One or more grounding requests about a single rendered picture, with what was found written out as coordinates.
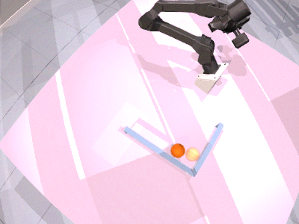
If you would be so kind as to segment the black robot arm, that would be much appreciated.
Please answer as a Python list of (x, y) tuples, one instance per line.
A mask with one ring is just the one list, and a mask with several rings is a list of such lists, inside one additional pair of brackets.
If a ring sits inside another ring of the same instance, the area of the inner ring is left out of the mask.
[(199, 54), (198, 63), (203, 66), (203, 74), (214, 75), (220, 69), (215, 56), (215, 43), (211, 37), (193, 35), (181, 28), (162, 20), (160, 12), (195, 13), (206, 18), (214, 18), (208, 27), (211, 32), (228, 31), (235, 22), (238, 29), (250, 20), (250, 9), (243, 0), (235, 0), (232, 4), (224, 4), (217, 0), (158, 0), (151, 10), (138, 19), (141, 29), (159, 31), (181, 43), (190, 45)]

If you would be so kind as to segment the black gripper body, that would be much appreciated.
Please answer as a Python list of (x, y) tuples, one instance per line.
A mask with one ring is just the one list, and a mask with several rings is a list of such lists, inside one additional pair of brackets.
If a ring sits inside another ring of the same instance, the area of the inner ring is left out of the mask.
[(232, 27), (228, 31), (222, 31), (222, 32), (224, 34), (225, 33), (229, 34), (229, 33), (232, 33), (232, 32), (234, 33), (235, 38), (232, 40), (232, 44), (235, 46), (236, 49), (241, 48), (243, 45), (246, 45), (250, 41), (245, 33), (243, 33), (243, 34), (240, 33), (240, 31), (238, 30), (237, 25), (233, 21), (232, 21)]

